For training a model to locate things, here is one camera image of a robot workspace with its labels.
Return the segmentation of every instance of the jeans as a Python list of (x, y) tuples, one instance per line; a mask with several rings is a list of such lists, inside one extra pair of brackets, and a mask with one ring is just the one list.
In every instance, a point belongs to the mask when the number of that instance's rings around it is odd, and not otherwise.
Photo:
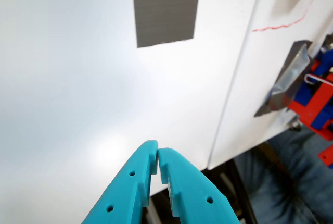
[(258, 147), (235, 158), (258, 223), (333, 223), (333, 169), (318, 157), (331, 143), (305, 127), (268, 143), (277, 162)]

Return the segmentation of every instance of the red line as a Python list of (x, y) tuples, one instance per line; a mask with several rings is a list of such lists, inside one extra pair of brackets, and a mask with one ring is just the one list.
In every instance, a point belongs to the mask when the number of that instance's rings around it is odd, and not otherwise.
[(283, 24), (283, 25), (280, 25), (280, 26), (277, 26), (277, 27), (266, 27), (266, 28), (263, 28), (263, 29), (255, 29), (255, 30), (252, 30), (252, 32), (266, 31), (266, 30), (278, 30), (278, 29), (281, 29), (281, 28), (288, 28), (290, 26), (293, 26), (294, 24), (297, 24), (297, 23), (301, 22), (306, 17), (306, 14), (309, 11), (309, 7), (311, 6), (312, 1), (313, 0), (310, 1), (310, 4), (309, 4), (308, 8), (304, 12), (304, 15), (300, 19), (296, 20), (295, 22), (292, 22), (292, 23), (287, 24), (287, 25)]

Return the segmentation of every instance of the red plastic part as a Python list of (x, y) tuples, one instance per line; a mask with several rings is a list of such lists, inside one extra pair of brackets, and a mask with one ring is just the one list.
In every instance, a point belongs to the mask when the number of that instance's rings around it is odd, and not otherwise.
[[(326, 80), (333, 82), (333, 74), (329, 74)], [(325, 107), (325, 105), (329, 102), (332, 96), (333, 86), (323, 83), (305, 107), (296, 101), (292, 101), (292, 103), (289, 105), (289, 108), (300, 116), (300, 121), (304, 125), (329, 141), (333, 140), (333, 133), (327, 130), (327, 127), (333, 122), (332, 120), (328, 120), (320, 130), (312, 128), (311, 124), (316, 119), (321, 110)]]
[(319, 64), (321, 64), (320, 61), (314, 60), (314, 64), (311, 66), (311, 71), (314, 72), (318, 68)]
[(323, 161), (326, 166), (333, 164), (333, 145), (322, 151), (319, 154), (319, 158)]

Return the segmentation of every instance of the white board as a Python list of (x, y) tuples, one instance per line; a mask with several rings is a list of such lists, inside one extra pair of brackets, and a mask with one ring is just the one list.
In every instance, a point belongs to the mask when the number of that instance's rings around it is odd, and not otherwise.
[(244, 41), (232, 89), (222, 114), (209, 168), (286, 129), (294, 114), (254, 118), (282, 68), (294, 41), (310, 40), (312, 56), (332, 33), (333, 0), (258, 0)]
[(0, 222), (80, 223), (145, 140), (206, 168), (254, 1), (137, 49), (133, 0), (0, 0)]

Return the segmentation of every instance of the person's leg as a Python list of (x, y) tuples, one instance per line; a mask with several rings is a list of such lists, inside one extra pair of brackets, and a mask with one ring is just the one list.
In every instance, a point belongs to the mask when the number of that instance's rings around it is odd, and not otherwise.
[(332, 143), (308, 128), (285, 131), (268, 142), (309, 209), (324, 223), (333, 223), (333, 170), (318, 157)]
[(317, 223), (295, 195), (292, 183), (258, 148), (235, 159), (259, 224)]

